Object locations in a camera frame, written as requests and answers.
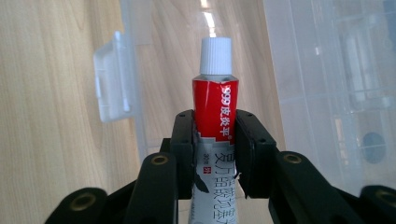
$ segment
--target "wood grain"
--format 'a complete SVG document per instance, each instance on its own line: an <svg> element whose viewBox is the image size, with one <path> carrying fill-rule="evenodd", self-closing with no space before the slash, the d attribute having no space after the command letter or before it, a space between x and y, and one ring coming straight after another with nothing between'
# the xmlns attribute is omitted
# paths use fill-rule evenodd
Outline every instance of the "wood grain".
<svg viewBox="0 0 396 224"><path fill-rule="evenodd" d="M0 223L42 223L70 192L136 178L134 124L99 120L93 51L121 29L118 1L0 7Z"/></svg>
<svg viewBox="0 0 396 224"><path fill-rule="evenodd" d="M175 111L192 108L190 83L198 75L201 37L208 35L202 12L210 9L217 13L218 35L233 38L238 107L256 114L283 148L262 1L207 2L211 8L198 1L151 2L152 42L137 48L148 132L152 139L168 137ZM7 0L1 5L0 223L42 223L76 189L111 193L137 177L134 121L102 123L93 85L94 51L123 29L120 4ZM161 119L155 116L158 106ZM256 223L266 205L257 201L238 208L241 223ZM188 209L183 203L180 214Z"/></svg>

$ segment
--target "red label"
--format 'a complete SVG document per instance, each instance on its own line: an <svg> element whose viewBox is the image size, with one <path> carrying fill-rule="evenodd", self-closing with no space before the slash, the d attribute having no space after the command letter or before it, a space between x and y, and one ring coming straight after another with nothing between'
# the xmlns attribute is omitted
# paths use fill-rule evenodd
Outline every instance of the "red label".
<svg viewBox="0 0 396 224"><path fill-rule="evenodd" d="M210 174L212 174L212 167L204 166L204 175L210 175Z"/></svg>
<svg viewBox="0 0 396 224"><path fill-rule="evenodd" d="M202 137L234 143L238 80L194 80L195 123Z"/></svg>

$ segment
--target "plastic container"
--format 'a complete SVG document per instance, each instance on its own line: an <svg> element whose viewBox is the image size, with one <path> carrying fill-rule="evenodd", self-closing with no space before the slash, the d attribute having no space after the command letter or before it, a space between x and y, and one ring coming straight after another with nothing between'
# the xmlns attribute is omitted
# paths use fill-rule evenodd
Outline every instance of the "plastic container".
<svg viewBox="0 0 396 224"><path fill-rule="evenodd" d="M238 108L270 131L282 125L286 149L303 153L336 187L353 194L365 185L396 188L394 1L120 0L120 6L124 33L96 52L102 72L96 83L104 111L116 107L103 121L133 116L141 160L171 136L175 115L193 108L201 39L230 36ZM111 90L121 92L106 98ZM278 106L282 124L264 119ZM283 133L271 132L280 149Z"/></svg>
<svg viewBox="0 0 396 224"><path fill-rule="evenodd" d="M395 6L264 0L286 148L356 195L396 188Z"/></svg>

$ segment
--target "black plastic part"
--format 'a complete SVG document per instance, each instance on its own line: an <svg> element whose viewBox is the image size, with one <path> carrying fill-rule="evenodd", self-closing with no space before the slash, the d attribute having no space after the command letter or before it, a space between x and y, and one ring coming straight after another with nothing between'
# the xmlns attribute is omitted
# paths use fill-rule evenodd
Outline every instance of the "black plastic part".
<svg viewBox="0 0 396 224"><path fill-rule="evenodd" d="M193 111L179 113L170 140L170 152L177 159L178 198L190 199L194 169Z"/></svg>
<svg viewBox="0 0 396 224"><path fill-rule="evenodd" d="M79 189L61 201L46 223L106 223L107 220L101 217L106 196L102 189Z"/></svg>
<svg viewBox="0 0 396 224"><path fill-rule="evenodd" d="M147 156L136 180L124 223L177 223L177 161L165 152Z"/></svg>
<svg viewBox="0 0 396 224"><path fill-rule="evenodd" d="M107 196L104 215L110 223L122 223L135 183L136 181Z"/></svg>
<svg viewBox="0 0 396 224"><path fill-rule="evenodd" d="M235 166L245 197L268 198L276 141L253 114L236 111Z"/></svg>
<svg viewBox="0 0 396 224"><path fill-rule="evenodd" d="M361 203L375 223L396 223L396 190L384 186L368 186L361 191Z"/></svg>
<svg viewBox="0 0 396 224"><path fill-rule="evenodd" d="M298 223L364 223L305 156L279 152L275 177Z"/></svg>

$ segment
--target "metal screw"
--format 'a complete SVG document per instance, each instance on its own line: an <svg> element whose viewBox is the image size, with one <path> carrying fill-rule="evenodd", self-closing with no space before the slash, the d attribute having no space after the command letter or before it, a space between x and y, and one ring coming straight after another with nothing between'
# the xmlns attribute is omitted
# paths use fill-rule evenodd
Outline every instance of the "metal screw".
<svg viewBox="0 0 396 224"><path fill-rule="evenodd" d="M293 154L286 154L283 157L283 160L290 162L290 163L294 163L294 164L298 164L302 161L302 159L300 157L293 155Z"/></svg>
<svg viewBox="0 0 396 224"><path fill-rule="evenodd" d="M72 211L82 211L91 207L96 201L96 196L92 193L85 192L77 196L71 203L70 209Z"/></svg>
<svg viewBox="0 0 396 224"><path fill-rule="evenodd" d="M168 158L165 156L156 156L151 159L151 163L154 165L163 165L168 162Z"/></svg>

